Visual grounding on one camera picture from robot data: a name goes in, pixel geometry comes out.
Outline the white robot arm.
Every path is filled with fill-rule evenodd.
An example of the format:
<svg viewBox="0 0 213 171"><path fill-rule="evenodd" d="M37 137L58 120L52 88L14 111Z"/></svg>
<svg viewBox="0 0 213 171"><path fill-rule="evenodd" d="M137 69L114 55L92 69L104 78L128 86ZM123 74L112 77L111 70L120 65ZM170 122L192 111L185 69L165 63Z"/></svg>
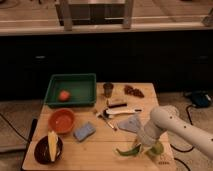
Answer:
<svg viewBox="0 0 213 171"><path fill-rule="evenodd" d="M137 138L145 147L153 147L166 131L183 138L213 160L213 134L183 121L178 109L171 105L154 107L149 121L137 131Z"/></svg>

